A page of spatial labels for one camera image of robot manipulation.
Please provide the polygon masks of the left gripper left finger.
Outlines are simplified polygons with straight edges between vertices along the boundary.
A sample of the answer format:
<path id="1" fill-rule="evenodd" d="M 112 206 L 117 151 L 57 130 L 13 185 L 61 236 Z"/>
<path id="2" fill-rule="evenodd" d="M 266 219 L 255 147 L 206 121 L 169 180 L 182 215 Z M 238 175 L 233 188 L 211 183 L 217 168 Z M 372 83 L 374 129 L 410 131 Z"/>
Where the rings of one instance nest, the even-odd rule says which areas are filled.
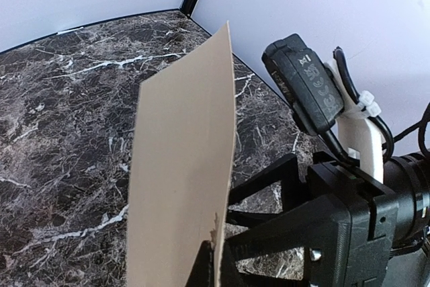
<path id="1" fill-rule="evenodd" d="M 202 241 L 186 287 L 214 286 L 214 250 L 210 241 Z"/>

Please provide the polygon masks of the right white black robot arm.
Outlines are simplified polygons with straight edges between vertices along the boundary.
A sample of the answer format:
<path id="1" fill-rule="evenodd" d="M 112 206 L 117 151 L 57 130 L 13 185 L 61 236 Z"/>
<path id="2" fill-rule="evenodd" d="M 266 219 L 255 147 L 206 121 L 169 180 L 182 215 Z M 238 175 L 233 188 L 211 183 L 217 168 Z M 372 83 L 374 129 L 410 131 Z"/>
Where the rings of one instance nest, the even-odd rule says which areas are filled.
<path id="1" fill-rule="evenodd" d="M 245 228 L 224 246 L 223 286 L 381 286 L 390 259 L 419 250 L 429 231 L 429 114 L 412 126 L 420 150 L 393 157 L 378 182 L 330 155 L 314 154 L 306 179 L 294 154 L 284 155 L 233 188 L 236 204 L 275 182 L 282 211 L 263 214 L 229 210 L 226 221 Z M 242 259 L 304 247 L 304 277 L 287 280 L 240 273 Z"/>

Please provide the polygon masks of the brown kraft paper envelope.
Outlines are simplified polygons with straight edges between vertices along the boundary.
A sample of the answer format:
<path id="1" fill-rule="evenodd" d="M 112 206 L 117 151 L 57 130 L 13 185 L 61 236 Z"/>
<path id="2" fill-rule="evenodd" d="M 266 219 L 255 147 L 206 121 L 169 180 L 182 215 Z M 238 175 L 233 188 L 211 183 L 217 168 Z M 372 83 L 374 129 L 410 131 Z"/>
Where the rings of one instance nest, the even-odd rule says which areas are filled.
<path id="1" fill-rule="evenodd" d="M 127 285 L 187 285 L 202 244 L 219 279 L 235 136 L 234 65 L 224 25 L 140 84 Z"/>

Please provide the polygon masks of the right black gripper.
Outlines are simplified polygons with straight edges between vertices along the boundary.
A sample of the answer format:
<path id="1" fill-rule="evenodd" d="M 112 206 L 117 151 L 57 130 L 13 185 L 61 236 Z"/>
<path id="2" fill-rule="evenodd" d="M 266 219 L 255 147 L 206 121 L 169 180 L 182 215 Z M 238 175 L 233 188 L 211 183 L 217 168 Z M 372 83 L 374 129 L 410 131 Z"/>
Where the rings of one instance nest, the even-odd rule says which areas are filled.
<path id="1" fill-rule="evenodd" d="M 356 168 L 319 163 L 306 176 L 312 200 L 300 205 L 304 183 L 298 160 L 286 154 L 233 187 L 228 205 L 280 182 L 282 210 L 291 211 L 226 242 L 236 260 L 307 247 L 305 277 L 311 286 L 381 286 L 390 252 L 415 225 L 415 193 L 408 178 L 397 162 L 388 164 L 384 183 Z"/>

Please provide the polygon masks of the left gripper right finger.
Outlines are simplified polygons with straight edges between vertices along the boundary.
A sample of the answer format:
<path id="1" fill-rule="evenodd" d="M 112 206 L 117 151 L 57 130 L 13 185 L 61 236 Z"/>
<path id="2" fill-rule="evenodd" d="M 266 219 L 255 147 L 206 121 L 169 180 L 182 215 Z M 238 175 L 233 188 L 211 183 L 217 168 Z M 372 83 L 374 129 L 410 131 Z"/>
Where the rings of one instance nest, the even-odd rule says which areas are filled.
<path id="1" fill-rule="evenodd" d="M 221 287 L 244 287 L 245 283 L 239 273 L 232 251 L 227 242 L 224 243 L 220 268 Z"/>

